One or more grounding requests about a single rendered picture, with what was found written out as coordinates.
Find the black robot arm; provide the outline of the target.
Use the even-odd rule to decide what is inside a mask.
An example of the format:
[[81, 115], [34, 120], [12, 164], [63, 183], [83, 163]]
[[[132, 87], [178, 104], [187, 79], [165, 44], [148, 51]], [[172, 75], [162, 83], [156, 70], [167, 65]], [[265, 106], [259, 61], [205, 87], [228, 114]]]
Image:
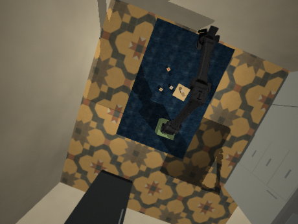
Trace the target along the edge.
[[179, 130], [181, 129], [181, 123], [197, 107], [203, 106], [205, 104], [207, 95], [211, 90], [211, 83], [209, 83], [207, 79], [211, 54], [215, 43], [219, 42], [220, 39], [219, 35], [215, 36], [218, 29], [219, 28], [211, 25], [208, 33], [204, 35], [206, 38], [203, 38], [201, 41], [201, 60], [197, 77], [193, 77], [189, 85], [190, 99], [174, 120], [169, 120], [166, 122], [166, 124], [162, 123], [161, 133], [171, 133], [169, 135], [178, 134]]

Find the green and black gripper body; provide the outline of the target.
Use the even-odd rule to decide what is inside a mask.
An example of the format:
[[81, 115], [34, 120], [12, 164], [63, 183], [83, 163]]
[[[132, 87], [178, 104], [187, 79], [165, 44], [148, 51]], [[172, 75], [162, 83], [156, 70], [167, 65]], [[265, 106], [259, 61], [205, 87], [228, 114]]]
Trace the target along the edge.
[[202, 33], [199, 33], [199, 38], [198, 38], [198, 41], [197, 41], [197, 50], [201, 49], [201, 46], [202, 46], [201, 41], [202, 41], [203, 38], [206, 38], [204, 35], [207, 34], [207, 28], [201, 29], [201, 32]]

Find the beige mat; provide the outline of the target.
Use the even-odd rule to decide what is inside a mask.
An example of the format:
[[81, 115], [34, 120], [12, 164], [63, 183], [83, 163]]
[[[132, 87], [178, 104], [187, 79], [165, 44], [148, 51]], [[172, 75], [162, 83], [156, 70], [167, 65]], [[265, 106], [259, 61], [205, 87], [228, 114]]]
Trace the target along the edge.
[[[184, 92], [180, 93], [180, 90], [183, 89]], [[178, 84], [178, 86], [176, 87], [176, 90], [173, 93], [173, 96], [175, 96], [176, 98], [184, 101], [185, 98], [187, 97], [188, 93], [189, 93], [190, 89], [186, 88], [185, 86]]]

